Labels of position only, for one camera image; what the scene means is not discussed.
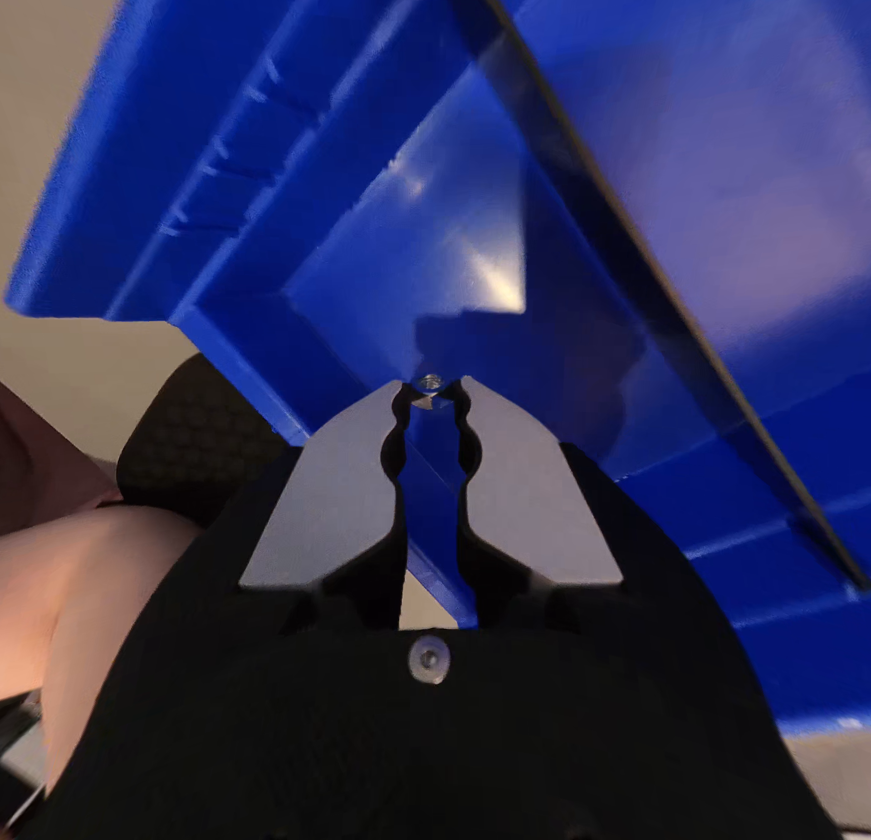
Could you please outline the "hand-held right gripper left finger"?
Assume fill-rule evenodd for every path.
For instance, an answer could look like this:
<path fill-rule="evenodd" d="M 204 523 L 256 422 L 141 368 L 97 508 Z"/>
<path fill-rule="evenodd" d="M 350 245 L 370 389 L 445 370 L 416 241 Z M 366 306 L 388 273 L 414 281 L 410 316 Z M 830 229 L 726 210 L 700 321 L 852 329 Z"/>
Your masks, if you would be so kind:
<path fill-rule="evenodd" d="M 348 605 L 366 628 L 398 628 L 408 563 L 399 476 L 410 387 L 386 383 L 306 442 L 239 585 Z"/>

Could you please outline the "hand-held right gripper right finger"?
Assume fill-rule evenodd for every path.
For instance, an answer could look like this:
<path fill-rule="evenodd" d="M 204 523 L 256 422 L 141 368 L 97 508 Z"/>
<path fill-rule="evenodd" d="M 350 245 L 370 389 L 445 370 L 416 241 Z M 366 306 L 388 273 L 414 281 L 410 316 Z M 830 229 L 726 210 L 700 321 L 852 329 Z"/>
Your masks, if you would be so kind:
<path fill-rule="evenodd" d="M 456 559 L 479 628 L 534 610 L 564 589 L 620 586 L 624 575 L 562 446 L 526 410 L 473 377 L 455 382 L 464 481 Z"/>

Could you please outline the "blue plastic parts bin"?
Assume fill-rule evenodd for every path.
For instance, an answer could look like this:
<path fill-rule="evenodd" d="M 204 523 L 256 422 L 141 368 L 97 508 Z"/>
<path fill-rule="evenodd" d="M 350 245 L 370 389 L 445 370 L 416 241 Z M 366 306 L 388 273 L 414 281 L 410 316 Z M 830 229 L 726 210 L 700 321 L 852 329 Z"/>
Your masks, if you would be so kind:
<path fill-rule="evenodd" d="M 869 575 L 870 0 L 501 1 Z M 785 735 L 869 729 L 869 591 L 705 420 L 450 0 L 123 0 L 6 302 L 168 322 L 291 443 L 471 375 L 670 534 Z"/>

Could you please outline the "person's right forearm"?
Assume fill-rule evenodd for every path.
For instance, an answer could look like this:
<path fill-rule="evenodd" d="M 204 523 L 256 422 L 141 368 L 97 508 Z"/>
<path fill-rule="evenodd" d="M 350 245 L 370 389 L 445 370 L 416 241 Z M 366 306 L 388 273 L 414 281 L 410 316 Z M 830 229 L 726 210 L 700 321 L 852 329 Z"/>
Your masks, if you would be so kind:
<path fill-rule="evenodd" d="M 39 690 L 53 791 L 149 599 L 202 529 L 142 506 L 84 511 L 1 541 L 1 697 Z"/>

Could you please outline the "dark bin divider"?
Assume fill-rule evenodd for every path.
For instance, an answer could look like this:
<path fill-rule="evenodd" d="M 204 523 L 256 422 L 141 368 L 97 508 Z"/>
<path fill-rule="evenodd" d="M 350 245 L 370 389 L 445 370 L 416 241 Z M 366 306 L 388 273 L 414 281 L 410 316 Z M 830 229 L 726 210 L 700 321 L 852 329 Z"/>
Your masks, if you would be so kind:
<path fill-rule="evenodd" d="M 450 0 L 485 73 L 572 222 L 717 435 L 860 591 L 869 575 L 788 462 L 604 177 L 501 0 Z"/>

